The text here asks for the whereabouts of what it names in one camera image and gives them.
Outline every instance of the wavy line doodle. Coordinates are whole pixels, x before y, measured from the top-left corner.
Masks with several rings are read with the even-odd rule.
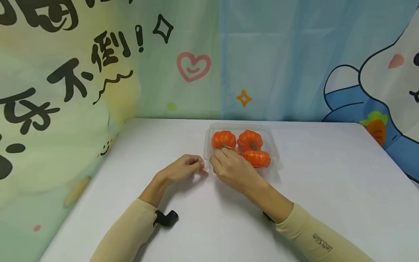
[[[134,73],[134,71],[131,70],[128,75],[116,74],[116,79],[115,80],[105,79],[105,82],[103,83],[103,89],[99,91],[99,98],[96,101],[93,102],[93,105],[95,105],[101,99],[102,94],[106,90],[106,84],[107,83],[112,83],[112,84],[119,83],[121,81],[121,79],[127,79],[127,78],[132,77],[133,73]]]

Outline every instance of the black diamond star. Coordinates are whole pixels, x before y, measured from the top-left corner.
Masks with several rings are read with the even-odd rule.
[[[168,28],[166,34],[163,31],[160,31],[161,22],[163,22],[163,24],[165,24]],[[166,19],[164,19],[162,14],[159,14],[157,25],[153,30],[153,34],[161,35],[164,39],[164,42],[167,44],[167,42],[169,42],[170,33],[172,32],[173,28],[174,28],[173,25],[171,25]]]

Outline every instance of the heart drawing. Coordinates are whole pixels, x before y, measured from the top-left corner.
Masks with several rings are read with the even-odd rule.
[[[199,73],[195,76],[189,77],[189,76],[186,75],[185,70],[183,69],[182,64],[181,64],[182,59],[185,58],[185,57],[189,58],[189,60],[191,61],[192,66],[195,66],[201,60],[205,60],[207,65],[205,66],[205,69],[201,73]],[[208,73],[208,71],[210,70],[210,67],[211,67],[211,58],[209,56],[207,56],[206,54],[202,54],[198,57],[195,57],[193,54],[191,54],[189,52],[183,52],[183,53],[180,53],[180,55],[178,55],[178,58],[176,59],[176,64],[178,66],[178,70],[179,70],[179,73],[181,74],[181,76],[185,79],[186,82],[190,83],[190,82],[193,82],[195,80],[200,79],[201,77],[203,77],[204,75],[206,75]],[[197,67],[195,69],[191,69],[189,67],[186,68],[186,71],[190,74],[196,74],[200,70],[201,69],[199,67]]]

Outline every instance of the green dot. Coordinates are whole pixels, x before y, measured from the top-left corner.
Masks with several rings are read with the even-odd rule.
[[[169,111],[175,111],[178,108],[178,106],[175,103],[168,103],[166,107]]]

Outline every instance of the light blue backdrop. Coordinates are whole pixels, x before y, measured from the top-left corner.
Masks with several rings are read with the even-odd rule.
[[[419,183],[418,4],[220,0],[222,117],[360,123]]]
[[[338,65],[392,44],[418,0],[220,0],[224,119],[321,121]],[[236,97],[245,90],[252,102]]]

